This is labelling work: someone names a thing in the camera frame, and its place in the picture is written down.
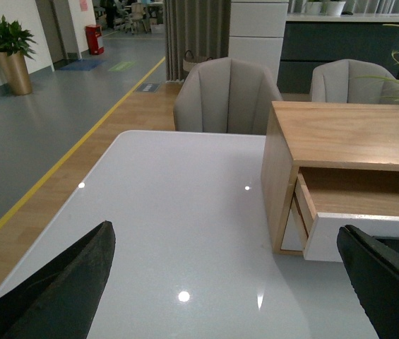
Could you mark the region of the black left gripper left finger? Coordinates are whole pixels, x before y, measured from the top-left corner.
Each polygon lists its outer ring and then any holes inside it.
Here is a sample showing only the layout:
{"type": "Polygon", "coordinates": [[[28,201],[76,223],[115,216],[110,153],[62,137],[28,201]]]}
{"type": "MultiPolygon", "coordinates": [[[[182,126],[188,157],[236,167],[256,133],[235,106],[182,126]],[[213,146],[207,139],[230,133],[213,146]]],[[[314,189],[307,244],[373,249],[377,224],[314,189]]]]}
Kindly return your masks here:
{"type": "Polygon", "coordinates": [[[0,297],[0,338],[87,338],[114,250],[104,221],[0,297]]]}

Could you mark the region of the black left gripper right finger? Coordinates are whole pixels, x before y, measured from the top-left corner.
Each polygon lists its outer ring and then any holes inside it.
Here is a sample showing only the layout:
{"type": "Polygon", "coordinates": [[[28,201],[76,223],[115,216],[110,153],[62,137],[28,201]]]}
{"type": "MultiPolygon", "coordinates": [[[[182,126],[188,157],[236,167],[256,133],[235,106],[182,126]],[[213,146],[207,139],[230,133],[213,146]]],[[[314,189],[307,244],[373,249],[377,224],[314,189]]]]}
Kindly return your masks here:
{"type": "Polygon", "coordinates": [[[337,247],[359,303],[379,338],[399,338],[399,253],[354,225],[339,229],[337,247]]]}

